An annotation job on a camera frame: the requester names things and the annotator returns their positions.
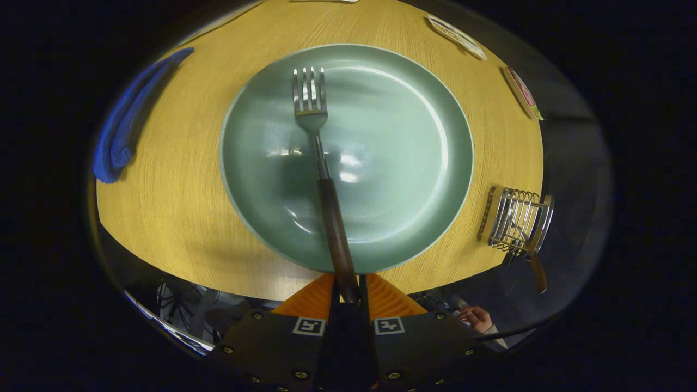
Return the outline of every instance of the blue cloth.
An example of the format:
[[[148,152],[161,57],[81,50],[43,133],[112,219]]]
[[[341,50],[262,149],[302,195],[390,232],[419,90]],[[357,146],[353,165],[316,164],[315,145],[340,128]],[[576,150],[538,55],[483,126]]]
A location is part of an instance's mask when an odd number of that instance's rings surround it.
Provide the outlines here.
[[[131,133],[148,99],[152,98],[165,77],[193,51],[193,47],[187,47],[154,63],[138,75],[121,96],[107,118],[97,143],[93,164],[97,179],[104,183],[118,180],[133,155],[135,143],[131,140]]]

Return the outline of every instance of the wooden handle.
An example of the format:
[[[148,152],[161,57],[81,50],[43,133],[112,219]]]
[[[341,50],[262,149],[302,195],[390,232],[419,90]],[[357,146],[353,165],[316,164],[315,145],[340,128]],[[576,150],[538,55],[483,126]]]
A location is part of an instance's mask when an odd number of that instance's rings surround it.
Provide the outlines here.
[[[346,240],[344,221],[341,209],[339,209],[339,198],[336,187],[334,187],[334,180],[319,179],[317,180],[317,188],[322,206],[324,230],[327,233],[329,252],[332,255],[339,292],[346,303],[357,303],[359,297],[358,282],[355,279],[355,270],[353,269],[349,243]]]
[[[544,273],[544,267],[542,266],[537,253],[530,258],[530,267],[533,269],[533,273],[535,274],[535,286],[537,288],[537,292],[542,294],[547,291],[547,275]]]

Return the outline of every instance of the dark background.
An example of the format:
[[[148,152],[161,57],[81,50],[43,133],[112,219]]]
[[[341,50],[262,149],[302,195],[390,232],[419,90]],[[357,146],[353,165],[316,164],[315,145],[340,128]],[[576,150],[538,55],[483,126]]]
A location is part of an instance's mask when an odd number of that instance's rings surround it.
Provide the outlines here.
[[[13,104],[4,170],[10,177],[4,259],[11,270],[4,276],[7,319],[12,326],[16,318],[17,328],[7,335],[2,373],[13,389],[96,383],[201,390],[226,382],[136,317],[109,285],[90,254],[82,201],[86,149],[112,97],[158,49],[229,4],[3,5]],[[582,295],[516,358],[472,374],[471,388],[687,389],[694,362],[687,360],[692,308],[684,284],[687,256],[694,256],[694,230],[687,227],[694,208],[680,193],[689,166],[678,157],[695,141],[685,110],[694,94],[688,61],[694,6],[466,5],[536,47],[579,88],[603,124],[618,190],[606,256]]]

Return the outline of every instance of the sleeve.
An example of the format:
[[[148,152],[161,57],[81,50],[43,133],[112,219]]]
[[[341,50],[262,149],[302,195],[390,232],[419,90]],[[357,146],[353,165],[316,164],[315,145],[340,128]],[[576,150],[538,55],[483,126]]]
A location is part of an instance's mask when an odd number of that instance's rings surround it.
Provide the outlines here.
[[[495,325],[495,324],[492,324],[492,325],[491,325],[491,328],[487,329],[487,330],[484,332],[484,335],[491,335],[492,333],[498,333],[498,329],[496,329],[496,325]],[[503,341],[503,338],[501,338],[501,339],[496,339],[496,340],[494,340],[494,341],[497,342],[499,345],[503,346],[505,349],[508,349],[508,346],[506,345],[506,342]]]

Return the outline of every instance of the wire toast rack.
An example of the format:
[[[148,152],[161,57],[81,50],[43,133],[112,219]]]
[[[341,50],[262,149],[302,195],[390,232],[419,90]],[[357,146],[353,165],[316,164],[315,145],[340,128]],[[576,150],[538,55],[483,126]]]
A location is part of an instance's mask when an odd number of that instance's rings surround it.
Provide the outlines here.
[[[506,264],[519,255],[530,261],[542,247],[553,212],[550,195],[540,201],[537,193],[493,186],[477,240],[487,235],[489,246],[507,253]]]

